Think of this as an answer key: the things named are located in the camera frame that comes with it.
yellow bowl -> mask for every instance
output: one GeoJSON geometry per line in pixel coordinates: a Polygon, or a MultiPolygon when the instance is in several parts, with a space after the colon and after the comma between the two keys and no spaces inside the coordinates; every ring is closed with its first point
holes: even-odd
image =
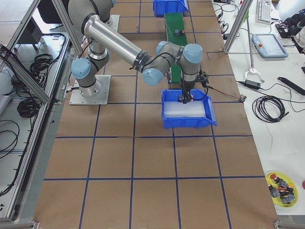
{"type": "Polygon", "coordinates": [[[297,189],[295,187],[295,184],[294,182],[290,179],[290,177],[288,177],[287,175],[281,173],[281,172],[270,172],[266,175],[266,180],[267,180],[267,183],[268,184],[271,184],[274,188],[278,189],[279,188],[279,185],[275,183],[275,181],[273,179],[270,178],[270,176],[275,173],[277,177],[283,179],[284,181],[286,181],[287,184],[289,185],[293,185],[294,186],[294,195],[295,195],[295,200],[292,200],[292,203],[291,204],[283,204],[281,202],[281,199],[280,199],[280,196],[278,197],[272,197],[272,201],[274,204],[276,204],[277,206],[281,206],[281,207],[284,207],[284,208],[289,208],[289,207],[292,207],[293,205],[296,204],[297,202],[297,199],[298,199],[298,193],[297,193],[297,189]]]}

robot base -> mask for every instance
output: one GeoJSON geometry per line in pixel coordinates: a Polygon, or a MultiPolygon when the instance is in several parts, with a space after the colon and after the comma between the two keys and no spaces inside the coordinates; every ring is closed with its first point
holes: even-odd
{"type": "MultiPolygon", "coordinates": [[[[79,90],[73,90],[70,105],[107,105],[111,75],[96,75],[95,77],[102,84],[100,92],[95,96],[85,97],[79,90]]],[[[77,81],[73,87],[79,87],[77,81]]]]}

blue bin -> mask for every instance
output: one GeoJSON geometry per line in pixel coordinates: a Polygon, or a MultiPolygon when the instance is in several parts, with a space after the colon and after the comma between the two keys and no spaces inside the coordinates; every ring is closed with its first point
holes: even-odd
{"type": "Polygon", "coordinates": [[[165,13],[183,13],[189,9],[187,0],[153,0],[153,11],[156,17],[164,17],[165,13]]]}
{"type": "MultiPolygon", "coordinates": [[[[208,95],[201,100],[205,109],[205,117],[173,117],[166,118],[164,116],[164,102],[177,102],[178,97],[182,94],[181,90],[162,90],[162,119],[165,129],[177,127],[195,127],[200,128],[204,126],[217,126],[212,99],[208,95]]],[[[205,93],[199,89],[192,89],[191,95],[193,98],[200,99],[204,97],[205,93]]]]}

light blue joint cap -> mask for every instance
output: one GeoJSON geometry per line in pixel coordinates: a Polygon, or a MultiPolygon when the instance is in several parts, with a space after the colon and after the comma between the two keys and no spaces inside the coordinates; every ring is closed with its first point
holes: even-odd
{"type": "Polygon", "coordinates": [[[158,69],[145,69],[142,73],[142,78],[149,86],[156,86],[163,79],[163,73],[158,69]]]}
{"type": "Polygon", "coordinates": [[[187,44],[183,50],[184,57],[191,63],[201,63],[203,50],[199,44],[187,44]]]}
{"type": "Polygon", "coordinates": [[[91,70],[90,61],[86,58],[79,58],[73,61],[71,65],[71,71],[76,79],[85,78],[91,70]]]}
{"type": "Polygon", "coordinates": [[[157,46],[157,48],[156,48],[156,55],[159,55],[159,53],[160,53],[160,51],[161,51],[161,48],[163,48],[163,46],[164,46],[165,44],[167,44],[167,43],[169,43],[169,42],[165,42],[165,41],[159,42],[159,44],[158,44],[158,46],[157,46]]]}

keyboard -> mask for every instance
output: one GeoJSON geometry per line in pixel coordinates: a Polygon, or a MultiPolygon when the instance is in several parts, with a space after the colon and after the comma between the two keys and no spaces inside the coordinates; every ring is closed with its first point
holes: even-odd
{"type": "Polygon", "coordinates": [[[271,0],[258,0],[256,21],[269,24],[271,22],[272,2],[271,0]]]}

